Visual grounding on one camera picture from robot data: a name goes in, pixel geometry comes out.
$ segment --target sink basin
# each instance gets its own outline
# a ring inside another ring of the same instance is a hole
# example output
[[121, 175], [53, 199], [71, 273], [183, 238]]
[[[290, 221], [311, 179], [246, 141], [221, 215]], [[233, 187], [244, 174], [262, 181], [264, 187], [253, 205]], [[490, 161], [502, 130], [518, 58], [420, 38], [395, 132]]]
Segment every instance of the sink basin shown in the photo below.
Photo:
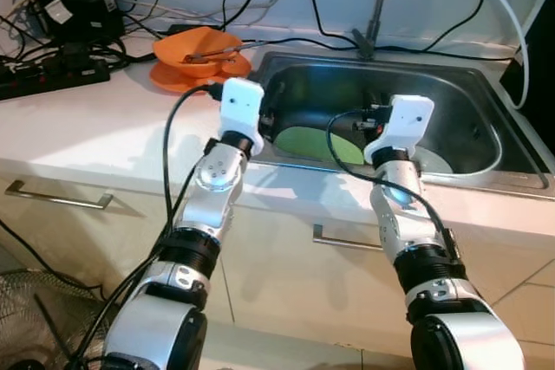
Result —
[[[288, 128], [324, 131], [336, 114], [389, 104], [394, 94], [418, 94], [435, 107], [415, 159], [432, 155], [442, 166], [422, 161], [425, 182], [555, 198], [552, 175], [475, 69], [269, 52], [251, 78], [265, 90], [259, 130], [267, 143], [257, 162], [335, 171], [326, 158], [285, 152], [274, 141]], [[360, 117], [340, 119], [333, 133], [362, 150], [375, 133], [354, 130], [356, 121]], [[368, 165], [352, 167], [373, 172]]]

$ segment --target white cabinet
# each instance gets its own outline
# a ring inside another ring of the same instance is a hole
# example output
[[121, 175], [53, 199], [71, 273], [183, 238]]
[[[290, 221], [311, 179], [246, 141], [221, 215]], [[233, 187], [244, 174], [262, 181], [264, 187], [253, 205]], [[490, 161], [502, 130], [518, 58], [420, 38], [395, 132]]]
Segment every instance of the white cabinet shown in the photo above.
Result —
[[[58, 198], [96, 202], [105, 192], [114, 197], [105, 210], [96, 210], [4, 195], [16, 179], [24, 182], [22, 191]], [[0, 218], [54, 269], [89, 285], [102, 283], [110, 293], [148, 255], [164, 226], [166, 210], [158, 195], [0, 174]], [[1, 229], [0, 245], [22, 264], [39, 266]], [[221, 264], [211, 281], [206, 313], [211, 320], [232, 322]]]
[[397, 276], [380, 251], [313, 243], [377, 243], [377, 227], [237, 207], [223, 255], [240, 327], [408, 355]]

